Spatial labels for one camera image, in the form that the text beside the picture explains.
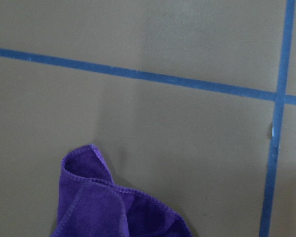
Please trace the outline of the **purple cloth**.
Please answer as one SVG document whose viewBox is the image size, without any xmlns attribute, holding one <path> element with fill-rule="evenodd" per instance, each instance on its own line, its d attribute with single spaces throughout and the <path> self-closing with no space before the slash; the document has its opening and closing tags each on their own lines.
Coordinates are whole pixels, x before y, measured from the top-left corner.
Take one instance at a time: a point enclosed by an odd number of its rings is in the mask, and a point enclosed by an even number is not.
<svg viewBox="0 0 296 237">
<path fill-rule="evenodd" d="M 64 156 L 53 237 L 190 237 L 184 219 L 156 198 L 117 185 L 96 146 Z"/>
</svg>

